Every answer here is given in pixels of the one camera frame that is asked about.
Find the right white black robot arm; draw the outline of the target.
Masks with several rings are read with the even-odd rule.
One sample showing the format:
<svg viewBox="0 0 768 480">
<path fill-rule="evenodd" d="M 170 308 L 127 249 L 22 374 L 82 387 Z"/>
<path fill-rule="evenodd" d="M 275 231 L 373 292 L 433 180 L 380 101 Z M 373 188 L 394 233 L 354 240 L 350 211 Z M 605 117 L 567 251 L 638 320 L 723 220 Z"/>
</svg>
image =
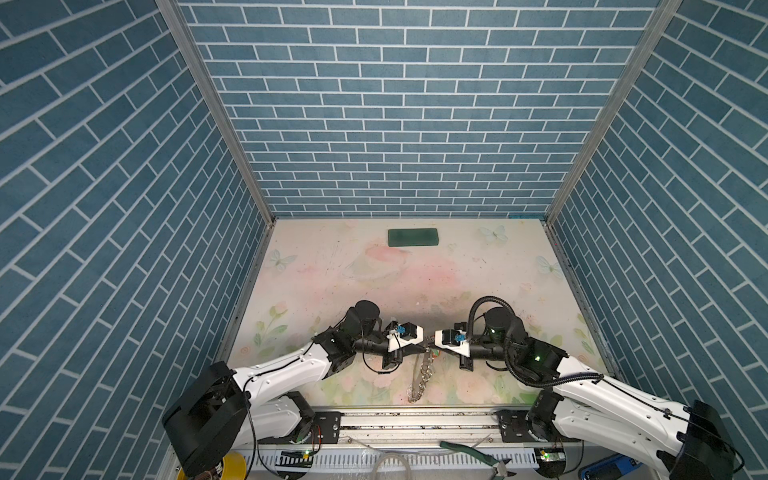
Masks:
<svg viewBox="0 0 768 480">
<path fill-rule="evenodd" d="M 530 335 L 511 305 L 479 298 L 468 318 L 435 334 L 437 348 L 470 371 L 477 360 L 501 362 L 539 394 L 526 416 L 539 441 L 574 439 L 630 457 L 663 479 L 731 479 L 745 466 L 718 411 L 631 387 Z"/>
</svg>

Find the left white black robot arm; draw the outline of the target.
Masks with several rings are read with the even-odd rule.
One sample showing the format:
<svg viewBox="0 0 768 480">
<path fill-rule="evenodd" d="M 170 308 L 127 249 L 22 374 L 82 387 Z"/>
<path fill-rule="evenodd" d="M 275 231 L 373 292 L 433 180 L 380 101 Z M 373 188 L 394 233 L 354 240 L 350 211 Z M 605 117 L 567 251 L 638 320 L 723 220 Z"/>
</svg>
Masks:
<svg viewBox="0 0 768 480">
<path fill-rule="evenodd" d="M 161 424 L 183 473 L 213 470 L 235 447 L 262 438 L 303 438 L 312 411 L 297 390 L 320 382 L 368 354 L 395 372 L 405 357 L 425 352 L 426 334 L 411 322 L 381 324 L 379 307 L 361 300 L 309 343 L 271 361 L 230 368 L 219 361 L 167 408 Z"/>
</svg>

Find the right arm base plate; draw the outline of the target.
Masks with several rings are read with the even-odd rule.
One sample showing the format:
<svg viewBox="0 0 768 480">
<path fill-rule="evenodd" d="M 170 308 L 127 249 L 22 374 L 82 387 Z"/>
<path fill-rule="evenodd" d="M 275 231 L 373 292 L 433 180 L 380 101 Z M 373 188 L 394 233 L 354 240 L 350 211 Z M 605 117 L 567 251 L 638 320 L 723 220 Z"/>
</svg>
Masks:
<svg viewBox="0 0 768 480">
<path fill-rule="evenodd" d="M 563 437 L 556 430 L 534 432 L 527 420 L 527 410 L 500 409 L 492 413 L 503 443 L 578 443 L 577 439 Z"/>
</svg>

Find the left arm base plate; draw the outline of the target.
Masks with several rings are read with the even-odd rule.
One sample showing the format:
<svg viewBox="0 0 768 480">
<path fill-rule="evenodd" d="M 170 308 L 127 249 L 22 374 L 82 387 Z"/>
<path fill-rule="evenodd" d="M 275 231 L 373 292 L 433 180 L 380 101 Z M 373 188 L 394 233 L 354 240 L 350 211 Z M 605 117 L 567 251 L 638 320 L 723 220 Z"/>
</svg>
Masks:
<svg viewBox="0 0 768 480">
<path fill-rule="evenodd" d="M 313 420 L 301 420 L 299 424 L 287 435 L 281 437 L 264 437 L 259 439 L 259 444 L 288 445 L 311 444 L 314 434 L 318 435 L 315 443 L 334 445 L 339 442 L 341 432 L 342 413 L 339 411 L 316 412 Z"/>
</svg>

